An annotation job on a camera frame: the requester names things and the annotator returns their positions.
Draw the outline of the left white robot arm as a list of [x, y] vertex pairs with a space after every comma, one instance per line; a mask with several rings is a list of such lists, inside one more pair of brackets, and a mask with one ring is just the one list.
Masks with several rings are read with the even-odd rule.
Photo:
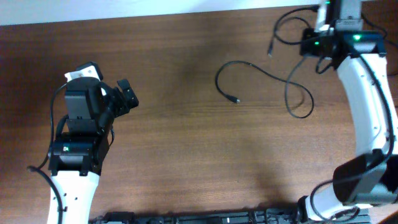
[[48, 223], [88, 223], [117, 117], [139, 104], [130, 83], [111, 88], [93, 77], [74, 78], [65, 91], [67, 116], [59, 122], [49, 155], [51, 191]]

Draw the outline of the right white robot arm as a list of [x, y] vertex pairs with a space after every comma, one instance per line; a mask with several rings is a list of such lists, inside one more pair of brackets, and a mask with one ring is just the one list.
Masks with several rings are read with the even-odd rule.
[[397, 113], [383, 35], [363, 29], [360, 1], [321, 1], [300, 54], [329, 60], [341, 80], [356, 135], [356, 156], [300, 202], [302, 222], [338, 222], [346, 213], [397, 202]]

